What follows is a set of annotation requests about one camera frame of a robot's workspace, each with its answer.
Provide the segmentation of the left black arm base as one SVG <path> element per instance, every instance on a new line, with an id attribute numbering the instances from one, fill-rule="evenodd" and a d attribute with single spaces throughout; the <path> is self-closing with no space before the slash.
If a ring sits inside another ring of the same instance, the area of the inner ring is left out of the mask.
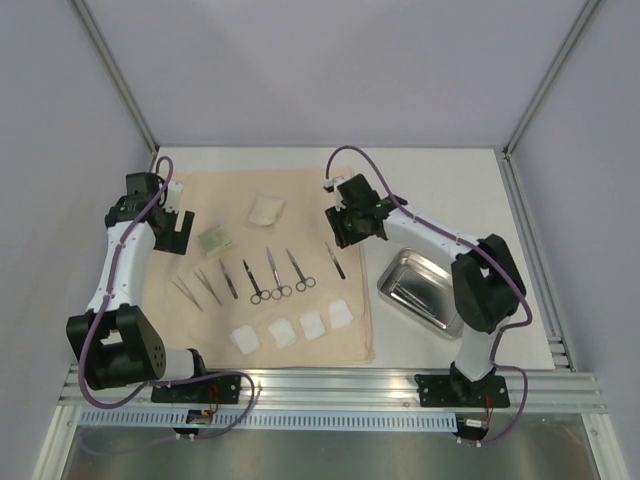
<path id="1" fill-rule="evenodd" d="M 151 402 L 157 404 L 235 405 L 239 401 L 239 372 L 214 372 L 186 380 L 161 382 L 154 386 Z"/>

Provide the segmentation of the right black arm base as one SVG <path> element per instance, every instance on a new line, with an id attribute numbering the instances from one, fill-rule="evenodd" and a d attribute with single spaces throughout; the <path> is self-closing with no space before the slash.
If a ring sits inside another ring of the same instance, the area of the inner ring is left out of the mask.
<path id="1" fill-rule="evenodd" d="M 504 409 L 511 405 L 505 378 L 494 372 L 476 382 L 450 374 L 415 374 L 413 379 L 422 407 Z"/>

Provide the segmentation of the steel forceps dark handle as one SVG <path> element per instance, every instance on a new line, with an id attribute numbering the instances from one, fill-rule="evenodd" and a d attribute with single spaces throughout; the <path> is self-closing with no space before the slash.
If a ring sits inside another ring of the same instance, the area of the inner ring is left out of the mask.
<path id="1" fill-rule="evenodd" d="M 222 274 L 223 274 L 223 276 L 225 278 L 225 281 L 226 281 L 226 283 L 228 285 L 228 288 L 230 290 L 230 293 L 231 293 L 233 299 L 234 300 L 238 300 L 239 296 L 238 296 L 237 290 L 235 288 L 235 285 L 233 283 L 233 280 L 232 280 L 232 278 L 230 276 L 230 273 L 229 273 L 228 269 L 226 268 L 224 262 L 221 259 L 219 259 L 219 265 L 220 265 Z"/>

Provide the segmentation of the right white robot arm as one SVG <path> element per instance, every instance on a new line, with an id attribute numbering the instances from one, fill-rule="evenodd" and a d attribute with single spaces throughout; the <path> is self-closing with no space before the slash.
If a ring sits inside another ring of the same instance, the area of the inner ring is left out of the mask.
<path id="1" fill-rule="evenodd" d="M 444 269 L 452 299 L 464 323 L 462 343 L 449 370 L 452 396 L 475 404 L 495 374 L 491 352 L 498 329 L 514 315 L 526 288 L 506 241 L 455 232 L 421 214 L 404 199 L 385 198 L 361 175 L 327 177 L 323 188 L 334 197 L 325 211 L 341 249 L 370 237 L 402 244 Z"/>

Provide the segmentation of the dark steel tweezers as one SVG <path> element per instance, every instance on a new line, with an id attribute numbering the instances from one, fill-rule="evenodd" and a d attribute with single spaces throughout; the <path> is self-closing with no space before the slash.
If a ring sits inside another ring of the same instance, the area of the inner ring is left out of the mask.
<path id="1" fill-rule="evenodd" d="M 338 260 L 338 258 L 336 256 L 336 254 L 334 253 L 333 249 L 331 248 L 331 246 L 329 245 L 328 242 L 325 242 L 325 247 L 327 249 L 329 257 L 330 257 L 330 259 L 331 259 L 331 261 L 332 261 L 332 263 L 333 263 L 333 265 L 334 265 L 334 267 L 335 267 L 340 279 L 341 280 L 346 280 L 346 274 L 345 274 L 341 264 L 339 263 L 339 260 Z"/>

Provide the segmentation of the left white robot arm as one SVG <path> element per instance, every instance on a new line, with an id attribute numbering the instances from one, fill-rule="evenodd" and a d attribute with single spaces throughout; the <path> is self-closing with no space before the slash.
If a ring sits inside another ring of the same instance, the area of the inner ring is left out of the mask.
<path id="1" fill-rule="evenodd" d="M 172 350 L 142 310 L 151 253 L 184 255 L 195 213 L 179 217 L 183 184 L 154 173 L 126 176 L 126 194 L 105 216 L 108 249 L 96 292 L 86 312 L 72 316 L 66 335 L 84 363 L 93 390 L 174 381 L 186 400 L 209 389 L 204 362 L 194 349 Z"/>

